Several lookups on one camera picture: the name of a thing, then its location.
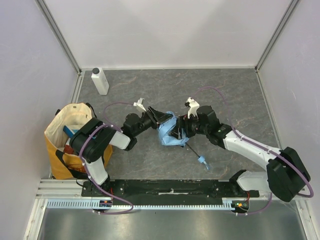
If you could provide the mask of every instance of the gray floor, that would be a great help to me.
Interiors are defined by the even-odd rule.
[[[252,200],[252,210],[266,203]],[[306,240],[296,206],[274,201],[258,215],[212,210],[142,210],[97,215],[47,209],[39,240]]]
[[[184,106],[198,88],[213,86],[226,96],[232,112],[232,122],[243,134],[264,144],[277,146],[266,105],[253,69],[159,69],[105,71],[110,88],[108,95],[98,94],[87,71],[79,102],[89,102],[98,118],[103,119],[106,105],[113,102],[136,102],[145,98],[144,105],[177,115],[187,113]],[[195,97],[200,105],[211,105],[221,122],[227,123],[227,109],[220,96],[206,90]],[[121,126],[135,107],[113,105],[106,114]],[[237,153],[216,147],[205,136],[196,135],[189,144],[206,157],[210,170],[199,164],[197,157],[186,148],[161,146],[157,131],[150,129],[137,137],[138,143],[129,152],[114,148],[107,171],[114,179],[229,179],[241,169],[260,171],[261,168]]]

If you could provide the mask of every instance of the black strap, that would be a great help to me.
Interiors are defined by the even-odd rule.
[[[93,112],[93,115],[94,115],[95,117],[97,117],[97,115],[96,115],[96,113],[95,113],[95,110],[94,110],[94,107],[91,106],[91,104],[88,103],[88,102],[86,102],[85,105],[87,105],[89,108],[91,108],[91,110],[92,110],[92,112]]]
[[[69,168],[65,161],[64,161],[64,152],[63,151],[60,151],[60,150],[56,150],[55,151],[55,155],[56,157],[60,160],[60,162],[69,170],[69,172],[71,173],[71,175],[76,178],[76,179],[87,179],[88,178],[88,175],[86,173],[83,173],[81,171],[77,171],[77,170],[74,170],[74,169],[71,169]]]

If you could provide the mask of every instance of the reflective floor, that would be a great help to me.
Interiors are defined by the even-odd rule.
[[[250,210],[265,201],[252,200]],[[235,216],[212,210],[140,210],[98,215],[47,209],[38,240],[306,240],[295,203],[274,201],[263,213]]]

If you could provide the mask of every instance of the white bottle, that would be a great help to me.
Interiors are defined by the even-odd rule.
[[[109,83],[101,67],[92,69],[91,79],[100,95],[107,95]]]

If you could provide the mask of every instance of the white wall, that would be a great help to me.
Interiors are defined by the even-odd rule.
[[[82,68],[254,66],[290,0],[46,0]]]
[[[320,1],[302,0],[260,71],[280,142],[311,175],[320,223]]]
[[[34,0],[0,1],[0,239],[23,238],[41,177],[44,129],[76,73]]]

